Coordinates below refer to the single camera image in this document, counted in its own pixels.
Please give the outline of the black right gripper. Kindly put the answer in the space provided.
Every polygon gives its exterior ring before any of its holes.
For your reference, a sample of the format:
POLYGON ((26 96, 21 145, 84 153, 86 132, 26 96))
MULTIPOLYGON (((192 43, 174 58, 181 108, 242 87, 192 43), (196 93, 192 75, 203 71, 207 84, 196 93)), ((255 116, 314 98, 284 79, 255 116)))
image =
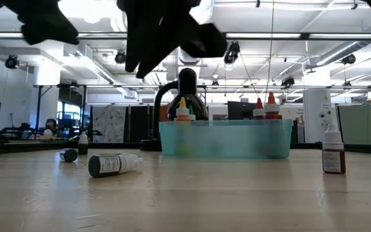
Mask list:
POLYGON ((118 0, 128 21, 127 72, 138 66, 137 79, 145 76, 168 54, 181 47, 192 57, 221 57, 227 49, 225 34, 213 23, 200 24, 191 0, 118 0))

